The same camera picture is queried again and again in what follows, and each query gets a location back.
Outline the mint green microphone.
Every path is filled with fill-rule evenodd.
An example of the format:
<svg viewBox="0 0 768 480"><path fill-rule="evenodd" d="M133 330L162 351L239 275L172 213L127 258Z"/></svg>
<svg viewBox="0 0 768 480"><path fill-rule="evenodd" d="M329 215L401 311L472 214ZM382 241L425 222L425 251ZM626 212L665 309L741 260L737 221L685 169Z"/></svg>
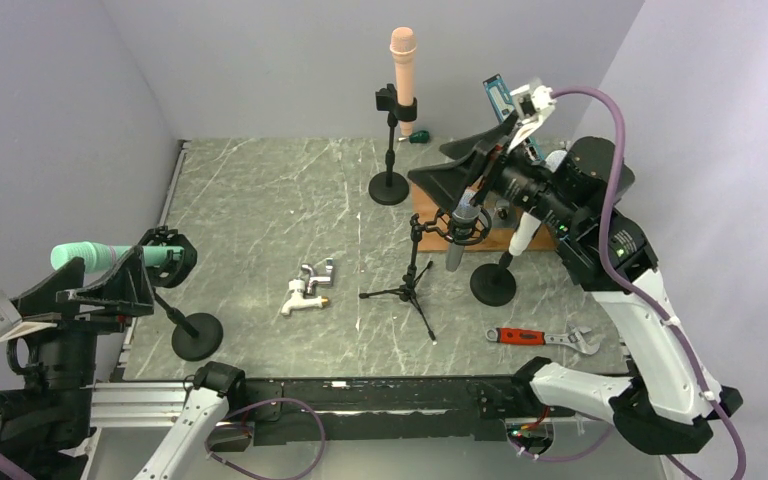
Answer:
<svg viewBox="0 0 768 480"><path fill-rule="evenodd" d="M123 257L131 246L113 246L96 242L73 242L60 244L52 248L50 264L54 270L64 266L75 258L84 260L85 272L105 272ZM184 248L179 246L143 246L143 258L147 267L162 266L171 257L172 260L180 260Z"/></svg>

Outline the black shock mount desk stand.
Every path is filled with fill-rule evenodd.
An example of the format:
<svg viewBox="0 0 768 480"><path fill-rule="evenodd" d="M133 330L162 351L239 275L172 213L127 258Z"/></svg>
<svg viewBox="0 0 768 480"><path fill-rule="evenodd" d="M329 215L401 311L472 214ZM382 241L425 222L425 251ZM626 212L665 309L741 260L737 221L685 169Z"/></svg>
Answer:
<svg viewBox="0 0 768 480"><path fill-rule="evenodd" d="M154 300L175 325L171 338L174 353L188 362L208 358L218 350L224 337L220 320L203 312L185 315L158 291L175 288L187 279L197 265L197 249L184 234L165 225L147 230L138 245L143 250Z"/></svg>

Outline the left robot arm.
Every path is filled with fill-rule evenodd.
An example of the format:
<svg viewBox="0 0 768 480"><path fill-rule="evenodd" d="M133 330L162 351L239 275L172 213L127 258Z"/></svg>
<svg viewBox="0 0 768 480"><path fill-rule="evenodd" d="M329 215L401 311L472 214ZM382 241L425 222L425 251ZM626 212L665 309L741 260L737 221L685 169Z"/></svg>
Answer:
<svg viewBox="0 0 768 480"><path fill-rule="evenodd" d="M149 315L158 290L179 284L197 261L190 247L127 248L96 282L73 257L15 298L0 289L0 343L20 389L0 391L0 479L76 479L87 463L71 456L91 433L95 351L101 335Z"/></svg>

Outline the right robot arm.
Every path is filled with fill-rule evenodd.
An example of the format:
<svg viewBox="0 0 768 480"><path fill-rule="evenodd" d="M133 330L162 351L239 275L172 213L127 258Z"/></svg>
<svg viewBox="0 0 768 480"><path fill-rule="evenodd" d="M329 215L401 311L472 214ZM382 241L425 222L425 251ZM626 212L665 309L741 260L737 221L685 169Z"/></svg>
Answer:
<svg viewBox="0 0 768 480"><path fill-rule="evenodd" d="M699 452L711 422L743 399L705 371L668 302L652 244L617 210L633 171L612 141L593 136L577 139L556 167L536 165L513 130L507 120L446 143L445 162L411 170L409 180L446 213L475 187L546 226L570 279L608 314L634 363L631 375L611 377L535 358L514 374L513 406L524 415L551 406L605 421L650 455Z"/></svg>

